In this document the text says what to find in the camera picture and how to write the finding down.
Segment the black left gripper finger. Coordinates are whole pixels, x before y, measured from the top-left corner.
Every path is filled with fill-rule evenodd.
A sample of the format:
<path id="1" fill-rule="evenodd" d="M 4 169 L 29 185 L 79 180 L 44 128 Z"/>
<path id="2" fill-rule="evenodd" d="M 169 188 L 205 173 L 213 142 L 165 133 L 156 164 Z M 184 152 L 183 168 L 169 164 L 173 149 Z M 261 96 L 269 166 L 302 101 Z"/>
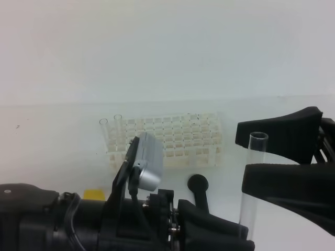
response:
<path id="1" fill-rule="evenodd" d="M 267 152 L 299 164 L 334 162 L 334 120 L 324 118 L 317 107 L 285 116 L 239 122 L 235 144 L 247 148 L 252 132 L 269 136 Z"/>

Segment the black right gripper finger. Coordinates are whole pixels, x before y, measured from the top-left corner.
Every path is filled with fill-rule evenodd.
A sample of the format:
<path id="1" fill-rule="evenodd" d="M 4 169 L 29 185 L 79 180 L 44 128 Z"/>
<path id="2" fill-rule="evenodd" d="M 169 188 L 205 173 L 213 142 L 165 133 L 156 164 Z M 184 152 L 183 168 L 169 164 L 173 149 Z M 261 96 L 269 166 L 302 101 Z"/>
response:
<path id="1" fill-rule="evenodd" d="M 288 209 L 334 235 L 334 164 L 262 164 L 254 197 Z M 248 229 L 179 200 L 180 250 L 254 250 Z"/>

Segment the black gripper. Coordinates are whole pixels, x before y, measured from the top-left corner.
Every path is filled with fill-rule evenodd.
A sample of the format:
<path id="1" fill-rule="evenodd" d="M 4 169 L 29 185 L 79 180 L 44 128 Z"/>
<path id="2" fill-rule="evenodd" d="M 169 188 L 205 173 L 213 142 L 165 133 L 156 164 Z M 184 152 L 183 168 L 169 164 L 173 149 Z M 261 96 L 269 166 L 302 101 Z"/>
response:
<path id="1" fill-rule="evenodd" d="M 131 140 L 104 204 L 98 250 L 173 250 L 180 227 L 174 191 L 139 189 L 141 170 L 133 167 L 139 137 Z"/>

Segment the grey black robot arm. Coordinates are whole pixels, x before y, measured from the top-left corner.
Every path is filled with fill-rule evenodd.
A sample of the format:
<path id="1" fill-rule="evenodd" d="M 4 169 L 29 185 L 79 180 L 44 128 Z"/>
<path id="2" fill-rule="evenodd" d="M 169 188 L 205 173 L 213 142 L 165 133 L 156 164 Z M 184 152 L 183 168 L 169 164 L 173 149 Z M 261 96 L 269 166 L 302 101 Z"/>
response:
<path id="1" fill-rule="evenodd" d="M 292 211 L 334 234 L 334 121 L 317 107 L 239 122 L 249 151 L 238 223 L 209 213 L 207 179 L 187 182 L 194 203 L 159 189 L 163 166 L 208 167 L 221 152 L 214 113 L 101 119 L 117 168 L 106 201 L 29 184 L 1 185 L 1 250 L 254 250 L 256 202 Z"/>

